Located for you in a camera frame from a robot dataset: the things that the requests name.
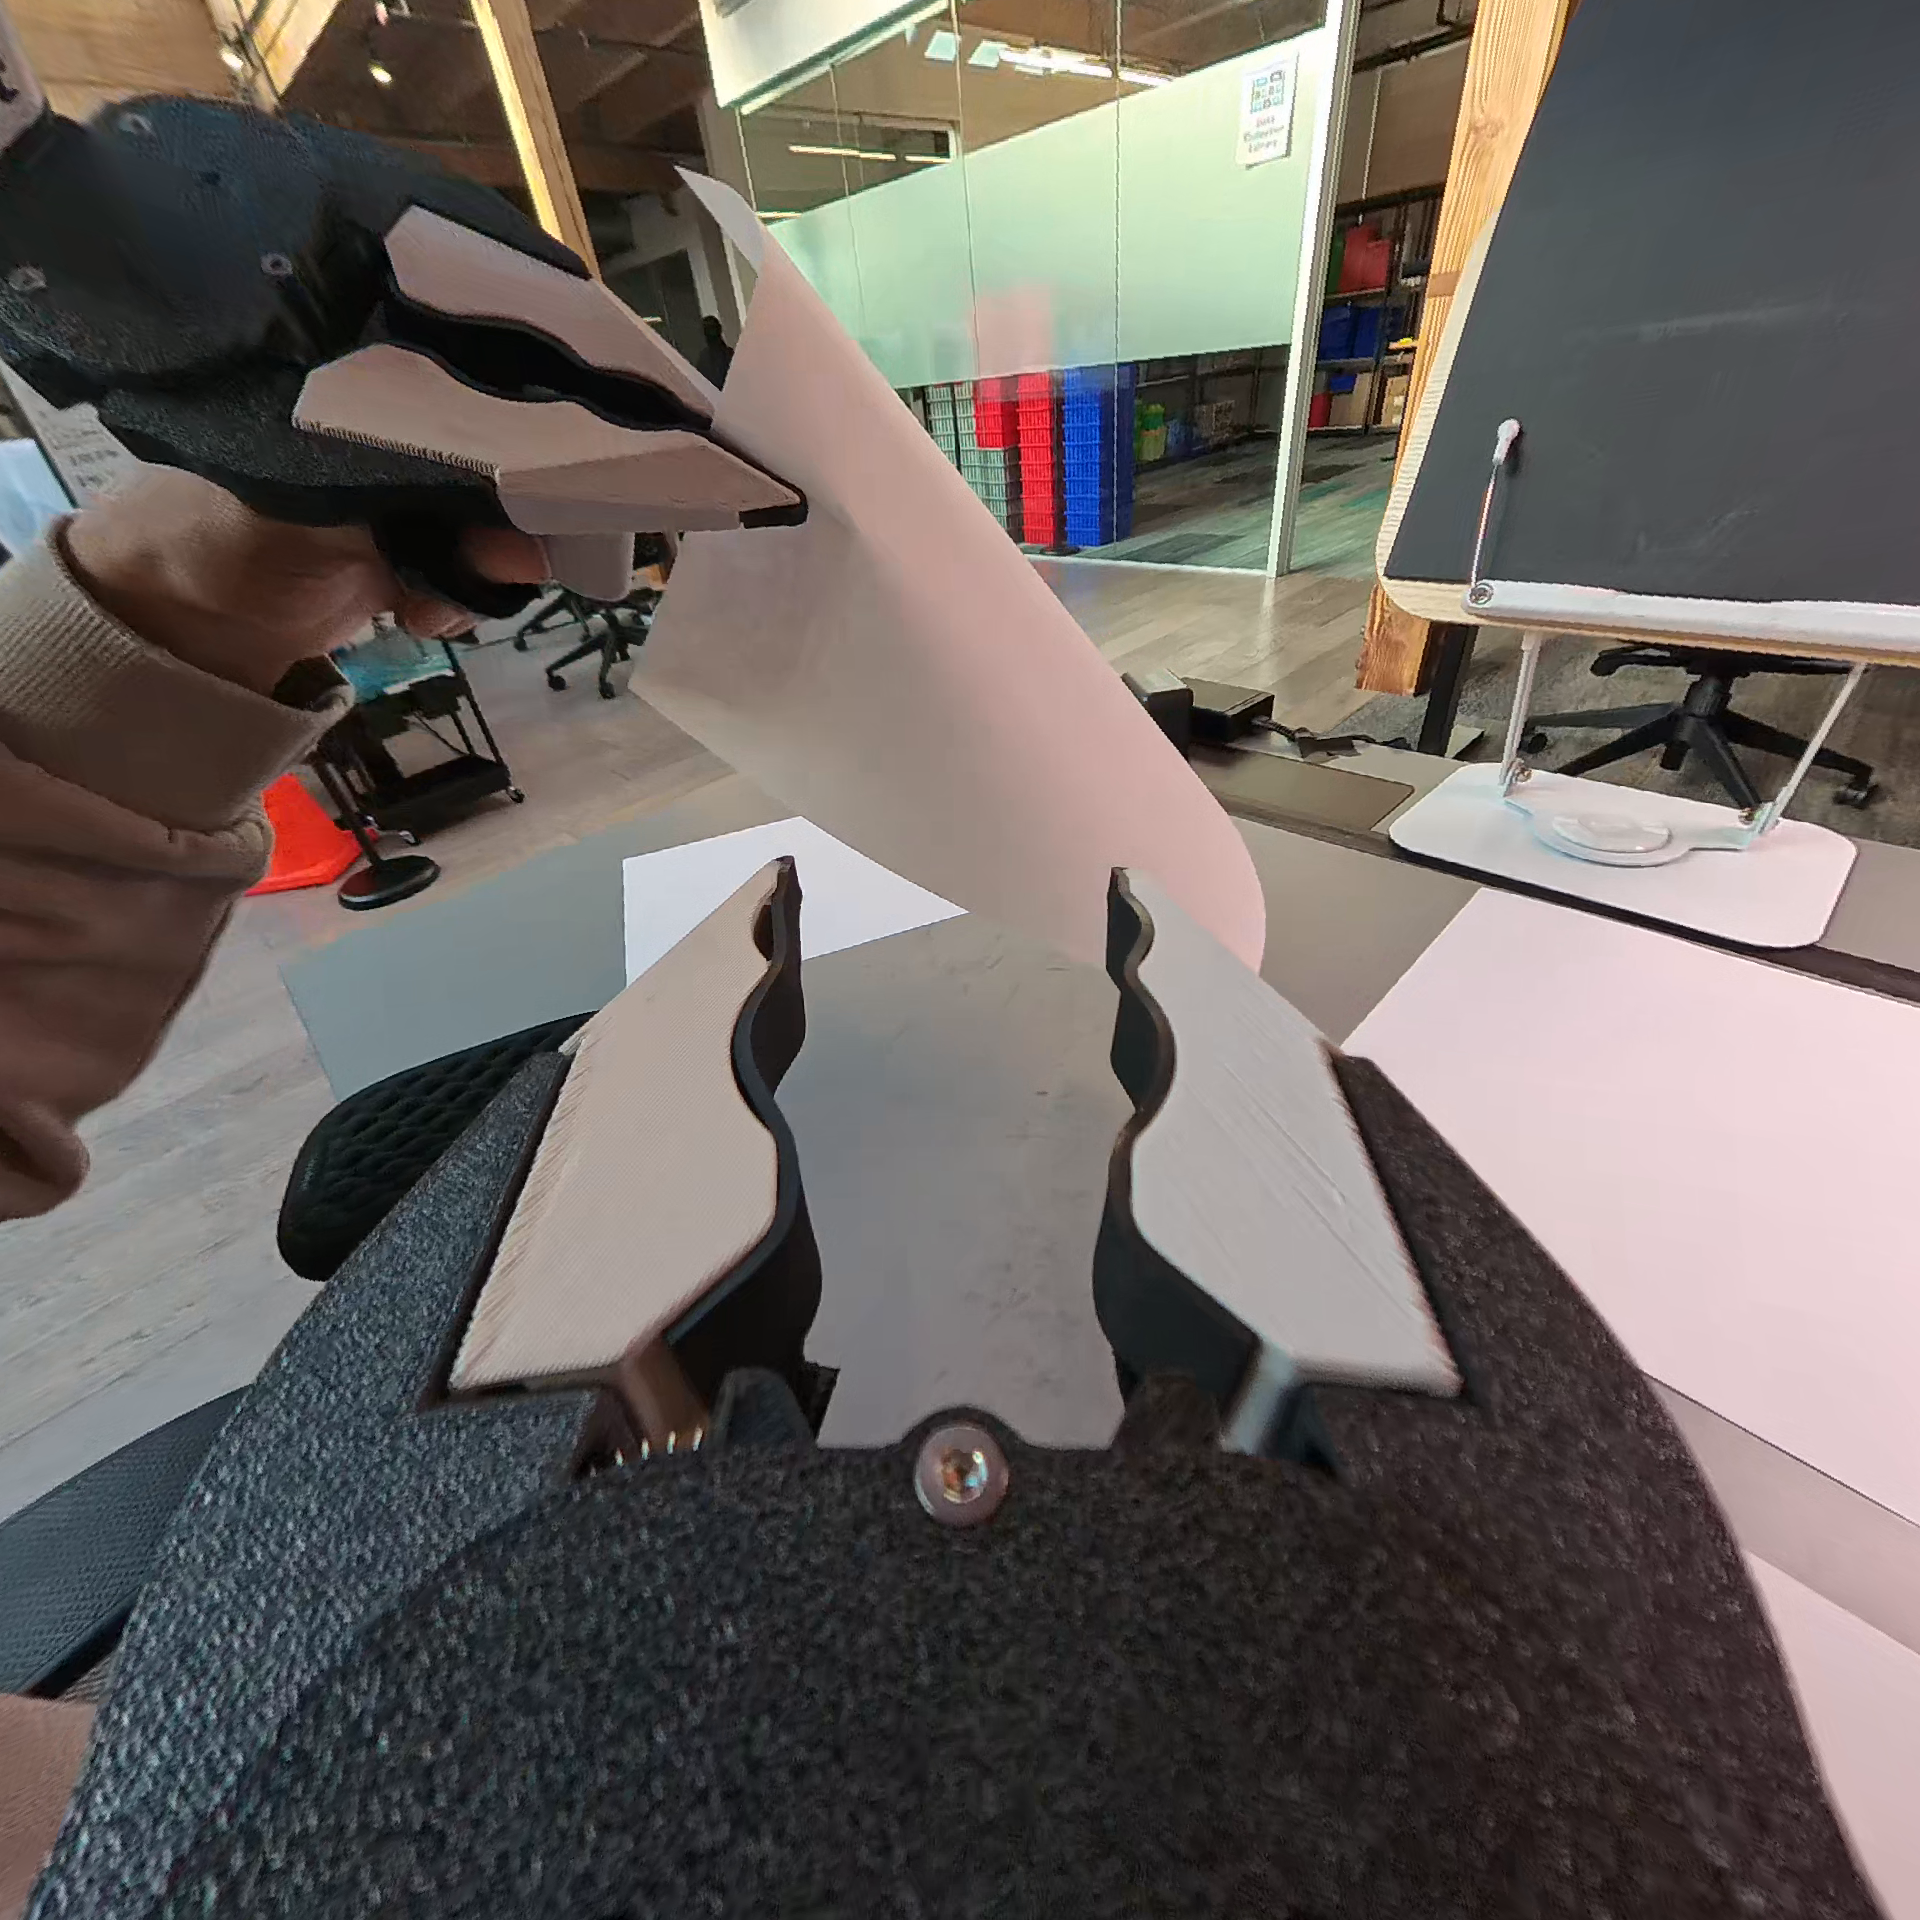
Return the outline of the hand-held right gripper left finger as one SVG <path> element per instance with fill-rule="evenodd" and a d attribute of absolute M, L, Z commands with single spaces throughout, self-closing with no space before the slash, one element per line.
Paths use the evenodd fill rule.
<path fill-rule="evenodd" d="M 777 856 L 574 1037 L 446 1395 L 611 1397 L 700 1447 L 730 1376 L 817 1414 L 824 1258 L 779 1086 L 804 1052 L 804 885 Z"/>

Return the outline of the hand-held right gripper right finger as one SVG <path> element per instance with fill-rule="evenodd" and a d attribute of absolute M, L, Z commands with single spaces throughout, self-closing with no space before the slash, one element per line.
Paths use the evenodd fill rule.
<path fill-rule="evenodd" d="M 1128 1095 L 1093 1243 L 1116 1383 L 1186 1377 L 1246 1456 L 1309 1452 L 1309 1395 L 1460 1401 L 1463 1376 L 1315 1024 L 1141 869 L 1106 885 Z"/>

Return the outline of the white paper sheet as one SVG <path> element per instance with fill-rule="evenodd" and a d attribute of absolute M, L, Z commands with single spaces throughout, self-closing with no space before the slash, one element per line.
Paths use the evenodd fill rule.
<path fill-rule="evenodd" d="M 1916 1653 L 1748 1555 L 1841 1833 L 1883 1914 L 1916 1917 Z"/>
<path fill-rule="evenodd" d="M 1378 1064 L 1636 1365 L 1916 1521 L 1916 1009 L 1475 892 Z"/>
<path fill-rule="evenodd" d="M 620 861 L 628 982 L 775 860 L 796 866 L 804 957 L 838 953 L 962 916 L 961 905 L 894 874 L 809 819 L 758 822 Z"/>
<path fill-rule="evenodd" d="M 1130 869 L 1258 973 L 1233 819 L 755 208 L 684 180 L 758 277 L 714 426 L 808 519 L 684 540 L 635 696 L 786 812 L 1058 953 L 1104 957 Z"/>

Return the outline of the person's left forearm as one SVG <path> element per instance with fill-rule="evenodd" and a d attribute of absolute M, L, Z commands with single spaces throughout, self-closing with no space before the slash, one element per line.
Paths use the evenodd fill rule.
<path fill-rule="evenodd" d="M 348 710 L 327 655 L 270 694 L 147 644 L 76 579 L 68 517 L 3 566 L 3 1219 L 72 1200 L 84 1116 L 149 1068 L 235 903 L 263 791 Z"/>

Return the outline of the person's left hand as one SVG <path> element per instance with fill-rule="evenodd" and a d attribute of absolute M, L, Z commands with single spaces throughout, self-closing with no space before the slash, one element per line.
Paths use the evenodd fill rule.
<path fill-rule="evenodd" d="M 475 610 L 401 585 L 370 529 L 279 523 L 169 467 L 76 512 L 61 552 L 132 633 L 262 696 L 379 614 L 428 640 L 478 625 Z"/>

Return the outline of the wooden column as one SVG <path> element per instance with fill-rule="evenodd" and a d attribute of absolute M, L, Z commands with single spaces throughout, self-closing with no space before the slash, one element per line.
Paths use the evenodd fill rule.
<path fill-rule="evenodd" d="M 539 225 L 601 277 L 528 5 L 467 5 Z"/>

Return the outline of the black mesh office chair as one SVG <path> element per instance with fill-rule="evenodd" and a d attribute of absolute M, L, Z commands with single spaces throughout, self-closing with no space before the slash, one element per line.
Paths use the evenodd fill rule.
<path fill-rule="evenodd" d="M 401 1068 L 335 1103 L 302 1143 L 279 1210 L 279 1255 L 308 1284 L 394 1212 L 516 1073 L 557 1052 L 589 1015 L 565 1015 Z"/>

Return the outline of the white notice board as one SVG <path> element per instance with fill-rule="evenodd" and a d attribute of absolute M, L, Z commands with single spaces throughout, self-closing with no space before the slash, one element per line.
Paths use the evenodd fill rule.
<path fill-rule="evenodd" d="M 3 365 L 3 560 L 123 487 L 136 461 L 93 404 L 54 410 Z"/>

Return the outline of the black utility cart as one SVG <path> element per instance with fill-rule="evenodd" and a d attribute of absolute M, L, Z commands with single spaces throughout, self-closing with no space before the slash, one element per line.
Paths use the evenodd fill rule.
<path fill-rule="evenodd" d="M 526 804 L 450 640 L 379 622 L 331 668 L 348 710 L 311 770 L 341 829 L 418 847 L 491 804 Z"/>

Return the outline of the black round base stand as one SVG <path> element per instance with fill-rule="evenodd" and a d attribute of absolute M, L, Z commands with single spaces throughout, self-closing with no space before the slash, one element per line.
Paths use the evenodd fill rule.
<path fill-rule="evenodd" d="M 441 866 L 425 854 L 383 856 L 379 829 L 348 812 L 346 829 L 361 861 L 341 882 L 335 903 L 346 911 L 379 911 L 418 899 L 441 880 Z"/>

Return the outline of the orange traffic cone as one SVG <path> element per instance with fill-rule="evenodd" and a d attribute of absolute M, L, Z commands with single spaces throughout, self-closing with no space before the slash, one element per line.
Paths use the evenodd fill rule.
<path fill-rule="evenodd" d="M 361 861 L 357 836 L 335 822 L 332 811 L 313 796 L 298 770 L 279 778 L 262 806 L 270 856 L 263 874 L 249 890 L 250 899 L 324 890 Z"/>

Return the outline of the frosted glass partition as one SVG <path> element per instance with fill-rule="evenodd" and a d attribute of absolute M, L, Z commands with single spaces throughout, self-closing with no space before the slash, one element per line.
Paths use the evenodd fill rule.
<path fill-rule="evenodd" d="M 1282 576 L 1361 5 L 701 5 L 758 220 L 901 394 L 1137 365 L 1137 529 L 1054 560 Z M 1299 50 L 1285 161 L 1236 76 Z"/>

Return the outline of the stack of coloured plastic crates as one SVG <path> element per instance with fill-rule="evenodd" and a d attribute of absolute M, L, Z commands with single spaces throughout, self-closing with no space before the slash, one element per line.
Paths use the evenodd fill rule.
<path fill-rule="evenodd" d="M 1021 550 L 1092 552 L 1137 529 L 1137 365 L 903 390 L 950 467 Z"/>

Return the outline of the white stand with black board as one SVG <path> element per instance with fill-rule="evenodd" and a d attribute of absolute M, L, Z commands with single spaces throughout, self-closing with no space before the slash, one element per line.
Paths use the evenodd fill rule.
<path fill-rule="evenodd" d="M 1916 5 L 1583 5 L 1452 306 L 1378 579 L 1523 633 L 1500 764 L 1400 854 L 1748 952 L 1856 848 L 1786 819 L 1870 663 L 1916 668 Z M 1841 663 L 1771 801 L 1526 764 L 1546 638 Z"/>

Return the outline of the wooden post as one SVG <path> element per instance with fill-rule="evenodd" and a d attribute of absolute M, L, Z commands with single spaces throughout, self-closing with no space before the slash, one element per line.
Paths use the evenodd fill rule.
<path fill-rule="evenodd" d="M 1573 15 L 1576 5 L 1479 5 L 1475 10 L 1378 562 L 1390 550 L 1442 380 L 1452 370 L 1457 319 L 1474 299 L 1486 240 L 1509 197 Z"/>

